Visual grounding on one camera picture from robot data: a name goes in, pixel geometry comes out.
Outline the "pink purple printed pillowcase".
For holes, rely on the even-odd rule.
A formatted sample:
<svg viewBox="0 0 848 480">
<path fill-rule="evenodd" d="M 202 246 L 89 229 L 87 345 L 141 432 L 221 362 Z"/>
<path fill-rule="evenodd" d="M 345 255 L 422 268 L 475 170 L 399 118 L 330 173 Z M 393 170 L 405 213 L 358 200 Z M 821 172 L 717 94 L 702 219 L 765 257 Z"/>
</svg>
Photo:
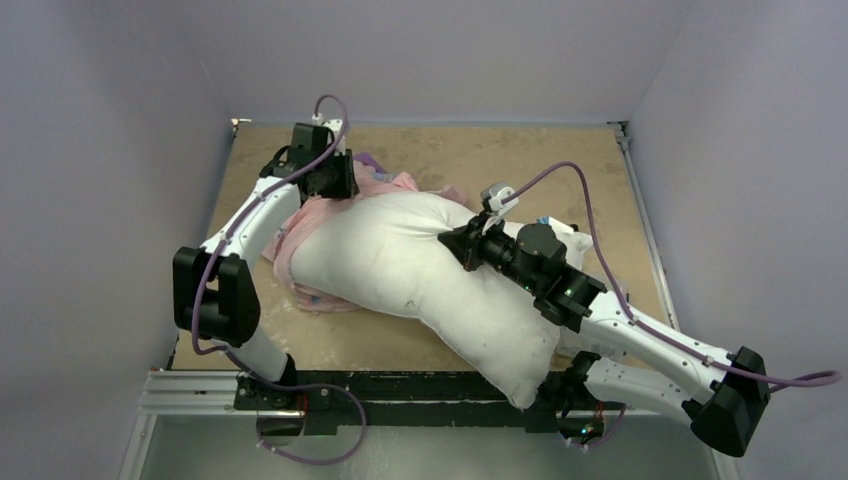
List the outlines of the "pink purple printed pillowcase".
<svg viewBox="0 0 848 480">
<path fill-rule="evenodd" d="M 309 198 L 262 252 L 299 309 L 358 308 L 423 319 L 438 279 L 462 274 L 437 235 L 474 215 L 454 187 L 423 191 L 407 172 L 353 163 L 359 193 L 351 199 Z"/>
</svg>

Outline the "white pillow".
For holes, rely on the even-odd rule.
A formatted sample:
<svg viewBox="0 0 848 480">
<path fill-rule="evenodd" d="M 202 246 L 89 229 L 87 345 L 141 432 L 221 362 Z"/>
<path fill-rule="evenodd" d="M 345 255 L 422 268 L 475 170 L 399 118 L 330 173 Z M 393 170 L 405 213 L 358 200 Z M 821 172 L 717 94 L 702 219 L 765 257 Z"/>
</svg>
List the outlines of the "white pillow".
<svg viewBox="0 0 848 480">
<path fill-rule="evenodd" d="M 316 201 L 285 227 L 274 273 L 302 309 L 333 299 L 421 321 L 462 359 L 527 409 L 544 382 L 560 328 L 493 268 L 468 272 L 437 239 L 473 212 L 436 194 L 399 191 Z"/>
</svg>

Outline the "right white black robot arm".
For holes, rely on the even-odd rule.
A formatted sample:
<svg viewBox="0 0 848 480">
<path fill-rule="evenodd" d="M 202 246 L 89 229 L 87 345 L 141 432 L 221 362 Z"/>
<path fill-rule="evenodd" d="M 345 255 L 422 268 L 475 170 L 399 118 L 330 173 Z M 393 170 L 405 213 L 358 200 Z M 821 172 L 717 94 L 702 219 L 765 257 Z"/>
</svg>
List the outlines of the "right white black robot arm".
<svg viewBox="0 0 848 480">
<path fill-rule="evenodd" d="M 633 309 L 569 263 L 566 245 L 549 224 L 524 225 L 510 236 L 502 225 L 486 229 L 486 220 L 481 213 L 438 240 L 465 270 L 486 265 L 522 287 L 554 325 L 633 354 L 650 367 L 581 352 L 576 366 L 562 376 L 561 392 L 569 404 L 629 404 L 687 424 L 699 440 L 725 455 L 746 453 L 770 401 L 759 353 L 747 347 L 731 353 Z"/>
</svg>

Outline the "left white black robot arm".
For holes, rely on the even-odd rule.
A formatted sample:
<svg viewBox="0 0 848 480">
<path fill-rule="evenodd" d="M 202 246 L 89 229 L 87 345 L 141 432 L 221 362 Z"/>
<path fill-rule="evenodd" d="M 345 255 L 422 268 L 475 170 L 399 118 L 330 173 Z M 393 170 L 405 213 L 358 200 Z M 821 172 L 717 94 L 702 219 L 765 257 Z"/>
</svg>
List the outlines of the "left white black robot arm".
<svg viewBox="0 0 848 480">
<path fill-rule="evenodd" d="M 261 305 L 252 270 L 272 235 L 313 196 L 351 199 L 359 190 L 343 119 L 294 126 L 289 144 L 260 170 L 233 216 L 198 247 L 174 255 L 176 326 L 190 336 L 195 354 L 226 355 L 261 381 L 259 395 L 272 408 L 297 399 L 297 370 L 260 326 Z"/>
</svg>

